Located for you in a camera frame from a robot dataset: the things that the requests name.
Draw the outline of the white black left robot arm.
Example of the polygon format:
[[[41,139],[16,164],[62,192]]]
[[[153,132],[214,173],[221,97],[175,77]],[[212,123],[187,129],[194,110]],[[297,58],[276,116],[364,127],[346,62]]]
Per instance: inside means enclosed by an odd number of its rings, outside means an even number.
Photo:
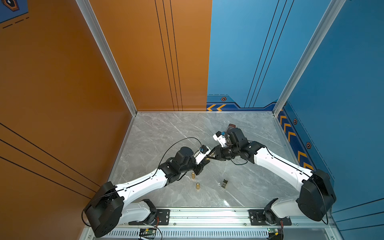
[[[122,224],[153,224],[157,216],[155,205],[148,199],[137,200],[180,180],[189,171],[200,174],[210,162],[206,158],[210,151],[205,145],[196,152],[181,147],[174,157],[143,177],[123,184],[103,184],[83,210],[95,237],[101,238]]]

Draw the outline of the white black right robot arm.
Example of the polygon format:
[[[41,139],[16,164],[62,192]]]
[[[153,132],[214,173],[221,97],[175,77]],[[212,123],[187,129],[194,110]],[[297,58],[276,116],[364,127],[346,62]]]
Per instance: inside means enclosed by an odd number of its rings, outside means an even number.
[[[311,170],[276,156],[267,146],[248,140],[241,129],[229,127],[213,135],[219,143],[214,148],[214,159],[231,161],[235,157],[263,167],[284,179],[298,192],[297,197],[275,198],[264,208],[262,220],[278,225],[285,218],[306,216],[316,222],[328,223],[328,211],[337,197],[330,176],[322,170]]]

